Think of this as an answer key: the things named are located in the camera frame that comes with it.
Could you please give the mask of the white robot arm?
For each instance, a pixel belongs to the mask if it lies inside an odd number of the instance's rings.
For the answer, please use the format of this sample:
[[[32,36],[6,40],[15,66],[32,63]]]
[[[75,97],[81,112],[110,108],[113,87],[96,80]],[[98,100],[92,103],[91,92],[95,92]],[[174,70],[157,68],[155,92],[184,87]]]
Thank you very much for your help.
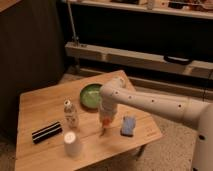
[[[213,102],[128,90],[122,77],[103,84],[100,96],[100,122],[105,128],[113,122],[117,106],[123,104],[195,129],[191,171],[213,171]]]

